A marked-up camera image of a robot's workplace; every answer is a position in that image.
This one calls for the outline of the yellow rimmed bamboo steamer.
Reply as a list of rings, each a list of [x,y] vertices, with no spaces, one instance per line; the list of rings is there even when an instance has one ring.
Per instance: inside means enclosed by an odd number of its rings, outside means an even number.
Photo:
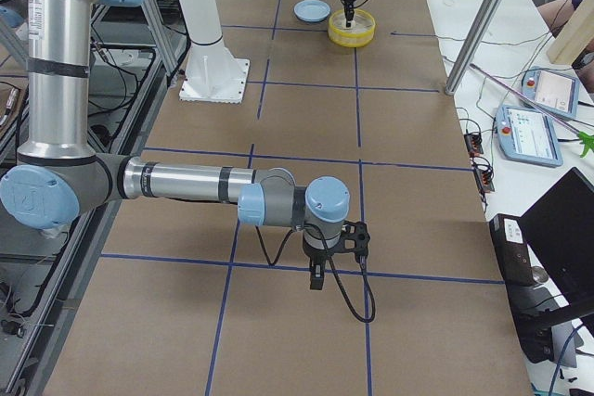
[[[347,25],[342,10],[332,13],[328,19],[328,36],[336,45],[359,48],[368,45],[374,38],[376,20],[365,10],[355,10],[354,18]]]

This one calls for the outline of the light blue plate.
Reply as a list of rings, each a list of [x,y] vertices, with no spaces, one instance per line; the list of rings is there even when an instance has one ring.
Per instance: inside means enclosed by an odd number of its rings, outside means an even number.
[[[330,14],[330,6],[321,0],[303,0],[293,7],[296,18],[305,23],[319,23]]]

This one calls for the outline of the brown paper table cover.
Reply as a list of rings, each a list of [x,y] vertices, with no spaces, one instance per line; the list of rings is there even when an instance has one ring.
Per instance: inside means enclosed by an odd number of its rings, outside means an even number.
[[[300,0],[216,0],[251,63],[238,105],[171,91],[145,160],[331,175],[371,236],[375,320],[299,235],[232,206],[120,207],[48,395],[527,395],[531,385],[426,0],[370,0],[368,46],[328,39]]]

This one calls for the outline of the black orange connector box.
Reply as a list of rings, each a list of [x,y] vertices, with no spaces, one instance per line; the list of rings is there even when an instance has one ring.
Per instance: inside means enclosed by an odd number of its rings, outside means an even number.
[[[478,191],[482,194],[495,191],[493,184],[493,169],[489,166],[479,164],[473,167],[473,175]]]
[[[463,137],[470,157],[484,154],[483,138],[480,132],[466,133]]]

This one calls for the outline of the near teach pendant tablet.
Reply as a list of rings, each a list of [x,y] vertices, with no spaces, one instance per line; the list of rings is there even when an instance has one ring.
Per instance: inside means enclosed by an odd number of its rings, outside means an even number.
[[[495,124],[499,146],[508,160],[546,167],[563,165],[551,118],[534,109],[502,105]]]

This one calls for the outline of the teach pendant tablet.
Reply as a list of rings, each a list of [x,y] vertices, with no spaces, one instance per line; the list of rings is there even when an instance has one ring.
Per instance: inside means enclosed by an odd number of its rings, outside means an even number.
[[[578,80],[552,69],[533,67],[523,75],[522,93],[565,119],[576,117]]]
[[[534,109],[502,105],[495,124],[499,146],[508,160],[546,167],[563,165],[551,118]]]

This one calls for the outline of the far teach pendant tablet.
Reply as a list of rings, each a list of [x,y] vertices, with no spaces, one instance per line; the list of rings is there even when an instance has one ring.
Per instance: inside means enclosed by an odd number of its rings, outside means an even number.
[[[523,75],[522,93],[565,119],[576,117],[578,80],[552,69],[533,67]]]

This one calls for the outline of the black laptop computer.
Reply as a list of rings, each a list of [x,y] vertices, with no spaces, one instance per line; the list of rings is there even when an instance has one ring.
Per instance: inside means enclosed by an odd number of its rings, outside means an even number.
[[[549,188],[499,199],[489,229],[523,353],[576,365],[572,322],[593,329],[593,184],[572,167]]]

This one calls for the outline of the wooden beam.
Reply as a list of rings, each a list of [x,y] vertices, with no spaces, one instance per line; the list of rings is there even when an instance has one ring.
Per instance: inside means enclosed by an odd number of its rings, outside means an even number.
[[[547,51],[552,64],[571,65],[593,40],[594,0],[583,0]]]

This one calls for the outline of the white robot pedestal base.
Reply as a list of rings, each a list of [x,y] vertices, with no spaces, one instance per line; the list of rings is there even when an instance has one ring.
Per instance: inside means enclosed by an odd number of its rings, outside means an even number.
[[[250,68],[226,48],[215,0],[178,0],[191,42],[180,98],[238,104]]]

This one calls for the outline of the aluminium frame post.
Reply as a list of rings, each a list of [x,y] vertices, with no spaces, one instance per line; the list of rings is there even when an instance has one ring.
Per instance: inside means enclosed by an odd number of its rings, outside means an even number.
[[[453,96],[456,93],[501,1],[502,0],[483,0],[481,3],[464,44],[461,47],[447,78],[445,84],[445,93],[447,95]]]

